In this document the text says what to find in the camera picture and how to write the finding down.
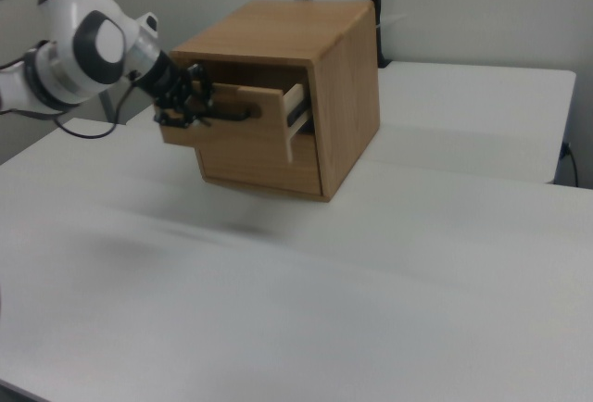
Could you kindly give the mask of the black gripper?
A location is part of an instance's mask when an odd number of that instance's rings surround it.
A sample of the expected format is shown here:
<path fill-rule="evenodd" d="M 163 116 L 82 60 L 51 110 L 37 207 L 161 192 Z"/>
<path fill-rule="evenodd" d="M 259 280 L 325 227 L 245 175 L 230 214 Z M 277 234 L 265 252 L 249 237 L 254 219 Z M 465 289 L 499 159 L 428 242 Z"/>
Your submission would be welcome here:
<path fill-rule="evenodd" d="M 192 95 L 201 103 L 183 105 Z M 138 80 L 138 87 L 155 101 L 155 122 L 162 127 L 190 128 L 198 124 L 210 127 L 213 105 L 213 82 L 205 67 L 195 63 L 188 69 L 180 69 L 165 52 L 160 52 L 153 67 Z M 179 108 L 161 105 L 183 105 Z"/>

